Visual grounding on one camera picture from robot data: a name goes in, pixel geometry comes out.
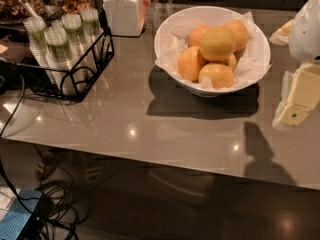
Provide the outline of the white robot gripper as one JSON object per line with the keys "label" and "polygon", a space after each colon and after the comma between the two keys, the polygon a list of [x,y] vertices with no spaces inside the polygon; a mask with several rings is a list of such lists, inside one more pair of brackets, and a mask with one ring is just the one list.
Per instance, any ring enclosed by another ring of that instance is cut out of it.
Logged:
{"label": "white robot gripper", "polygon": [[320,102],[320,0],[308,0],[270,37],[272,44],[289,44],[290,54],[303,64],[282,79],[281,102],[272,125],[278,130],[299,126]]}

